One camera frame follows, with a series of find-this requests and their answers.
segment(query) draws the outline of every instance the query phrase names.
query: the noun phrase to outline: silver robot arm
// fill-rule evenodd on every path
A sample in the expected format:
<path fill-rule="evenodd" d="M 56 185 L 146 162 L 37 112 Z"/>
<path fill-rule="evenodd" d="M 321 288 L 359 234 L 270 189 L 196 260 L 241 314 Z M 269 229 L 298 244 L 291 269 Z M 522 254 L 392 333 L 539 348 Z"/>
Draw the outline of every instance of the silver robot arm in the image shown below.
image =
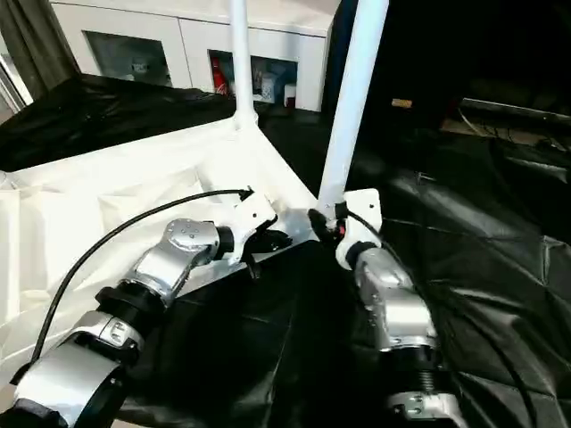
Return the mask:
<path fill-rule="evenodd" d="M 98 309 L 87 312 L 21 378 L 0 426 L 111 426 L 126 396 L 126 369 L 190 272 L 216 259 L 239 262 L 248 238 L 275 217 L 269 202 L 254 193 L 236 206 L 227 224 L 171 221 L 116 287 L 97 294 Z"/>
<path fill-rule="evenodd" d="M 441 426 L 452 422 L 458 428 L 468 428 L 443 366 L 428 306 L 378 235 L 355 217 L 347 217 L 349 211 L 355 213 L 379 230 L 378 192 L 349 192 L 344 199 L 336 210 L 345 222 L 336 257 L 343 268 L 353 270 L 375 328 L 385 409 L 399 423 Z"/>

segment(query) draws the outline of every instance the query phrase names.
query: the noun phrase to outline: curtain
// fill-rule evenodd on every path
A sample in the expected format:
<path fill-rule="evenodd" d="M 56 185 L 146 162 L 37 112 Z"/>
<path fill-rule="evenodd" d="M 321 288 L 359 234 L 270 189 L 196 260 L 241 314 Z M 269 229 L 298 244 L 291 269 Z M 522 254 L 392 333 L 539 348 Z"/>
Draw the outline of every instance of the curtain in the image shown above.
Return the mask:
<path fill-rule="evenodd" d="M 0 31 L 34 99 L 78 73 L 48 0 L 0 0 Z"/>

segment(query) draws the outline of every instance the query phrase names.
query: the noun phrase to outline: white fabric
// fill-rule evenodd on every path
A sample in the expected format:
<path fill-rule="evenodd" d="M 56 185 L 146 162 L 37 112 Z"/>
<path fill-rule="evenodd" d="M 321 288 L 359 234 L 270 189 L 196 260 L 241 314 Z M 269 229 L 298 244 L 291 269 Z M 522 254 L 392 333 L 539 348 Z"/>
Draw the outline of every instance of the white fabric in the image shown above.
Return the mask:
<path fill-rule="evenodd" d="M 10 175 L 0 189 L 0 386 L 24 364 L 49 301 L 77 258 L 104 234 L 152 207 L 209 190 L 264 192 L 277 228 L 299 243 L 310 237 L 305 212 L 313 195 L 258 128 L 235 131 L 232 119 L 58 160 Z M 177 206 L 113 238 L 80 269 L 58 310 L 50 342 L 96 307 L 95 294 L 115 285 L 158 242 L 174 218 L 224 223 L 237 196 Z M 216 262 L 191 275 L 191 291 L 240 267 Z"/>

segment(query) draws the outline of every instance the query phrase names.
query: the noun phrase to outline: black tablecloth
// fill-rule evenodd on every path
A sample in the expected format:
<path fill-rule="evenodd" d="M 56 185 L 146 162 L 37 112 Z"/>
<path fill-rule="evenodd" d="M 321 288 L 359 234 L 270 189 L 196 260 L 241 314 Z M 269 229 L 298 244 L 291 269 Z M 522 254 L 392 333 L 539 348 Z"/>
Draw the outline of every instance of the black tablecloth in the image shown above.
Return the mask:
<path fill-rule="evenodd" d="M 330 124 L 259 106 L 312 192 Z M 83 77 L 0 127 L 23 169 L 229 117 L 217 95 Z M 470 426 L 571 425 L 571 218 L 561 152 L 419 129 L 360 135 L 350 188 L 376 187 L 385 239 L 433 311 Z M 376 355 L 351 278 L 306 243 L 179 298 L 121 416 L 151 426 L 384 426 Z"/>

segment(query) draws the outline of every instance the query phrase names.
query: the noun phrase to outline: bottle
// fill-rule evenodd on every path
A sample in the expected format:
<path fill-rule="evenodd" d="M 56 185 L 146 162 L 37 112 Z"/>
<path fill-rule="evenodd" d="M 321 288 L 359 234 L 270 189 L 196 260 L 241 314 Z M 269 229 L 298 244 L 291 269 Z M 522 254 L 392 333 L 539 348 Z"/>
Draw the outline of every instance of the bottle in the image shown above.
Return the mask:
<path fill-rule="evenodd" d="M 276 102 L 276 75 L 264 73 L 261 79 L 261 97 L 266 103 Z"/>
<path fill-rule="evenodd" d="M 261 79 L 266 71 L 266 60 L 252 58 L 252 89 L 255 94 L 261 94 Z"/>
<path fill-rule="evenodd" d="M 214 92 L 216 92 L 216 94 L 227 95 L 228 85 L 220 70 L 220 61 L 218 58 L 212 58 L 212 78 L 214 80 Z"/>

